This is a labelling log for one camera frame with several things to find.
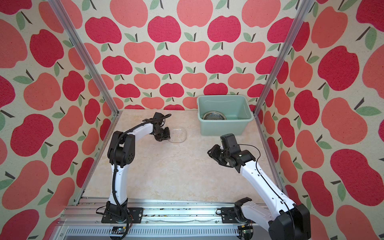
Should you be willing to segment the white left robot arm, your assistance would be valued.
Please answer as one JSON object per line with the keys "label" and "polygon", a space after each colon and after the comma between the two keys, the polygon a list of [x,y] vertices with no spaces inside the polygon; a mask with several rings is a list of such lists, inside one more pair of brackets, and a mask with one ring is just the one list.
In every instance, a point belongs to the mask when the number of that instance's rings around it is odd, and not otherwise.
{"label": "white left robot arm", "polygon": [[132,223],[133,218],[127,206],[127,183],[128,170],[136,154],[136,142],[146,135],[154,136],[158,142],[169,140],[170,129],[164,127],[164,124],[170,116],[171,114],[163,115],[156,112],[152,118],[143,120],[127,131],[113,133],[108,148],[108,159],[113,171],[112,188],[106,209],[102,213],[102,223]]}

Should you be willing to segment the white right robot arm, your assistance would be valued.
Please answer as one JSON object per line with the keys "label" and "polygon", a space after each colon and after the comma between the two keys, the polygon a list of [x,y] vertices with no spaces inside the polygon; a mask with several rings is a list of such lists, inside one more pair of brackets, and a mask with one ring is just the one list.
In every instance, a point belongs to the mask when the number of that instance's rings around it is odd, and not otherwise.
{"label": "white right robot arm", "polygon": [[250,198],[235,203],[239,221],[252,221],[266,230],[273,240],[309,240],[312,237],[308,208],[297,205],[285,195],[262,170],[258,158],[250,151],[241,150],[233,134],[221,136],[221,145],[214,145],[207,153],[219,165],[234,168],[265,202],[261,208]]}

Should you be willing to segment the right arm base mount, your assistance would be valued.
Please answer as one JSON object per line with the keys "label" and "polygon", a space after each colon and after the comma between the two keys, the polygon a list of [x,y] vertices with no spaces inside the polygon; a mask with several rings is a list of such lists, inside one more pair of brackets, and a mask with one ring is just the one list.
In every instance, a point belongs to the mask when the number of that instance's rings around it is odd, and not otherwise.
{"label": "right arm base mount", "polygon": [[219,208],[216,210],[216,215],[220,216],[223,224],[254,224],[255,222],[246,219],[237,206],[229,208]]}

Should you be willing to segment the clear grey glass plate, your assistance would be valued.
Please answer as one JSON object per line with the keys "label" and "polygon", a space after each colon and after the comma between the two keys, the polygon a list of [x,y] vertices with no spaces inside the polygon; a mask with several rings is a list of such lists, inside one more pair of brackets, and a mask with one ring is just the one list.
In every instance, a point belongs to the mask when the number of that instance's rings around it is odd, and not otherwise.
{"label": "clear grey glass plate", "polygon": [[210,111],[203,116],[203,120],[225,121],[226,119],[226,116],[218,111]]}

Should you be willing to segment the clear round glass plate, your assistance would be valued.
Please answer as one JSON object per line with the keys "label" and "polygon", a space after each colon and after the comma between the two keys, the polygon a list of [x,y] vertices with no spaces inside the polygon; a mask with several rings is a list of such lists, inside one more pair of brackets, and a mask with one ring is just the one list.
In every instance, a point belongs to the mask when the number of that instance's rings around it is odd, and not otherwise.
{"label": "clear round glass plate", "polygon": [[182,127],[175,127],[170,129],[170,138],[169,142],[173,144],[183,143],[187,139],[187,131]]}

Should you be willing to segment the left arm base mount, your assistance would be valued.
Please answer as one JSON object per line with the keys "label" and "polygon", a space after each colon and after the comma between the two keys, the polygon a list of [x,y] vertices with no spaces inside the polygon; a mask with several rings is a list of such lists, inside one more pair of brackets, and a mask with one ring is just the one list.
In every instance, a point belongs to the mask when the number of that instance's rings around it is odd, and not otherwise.
{"label": "left arm base mount", "polygon": [[101,222],[103,224],[140,224],[143,217],[143,208],[127,208],[124,213],[120,208],[105,210]]}

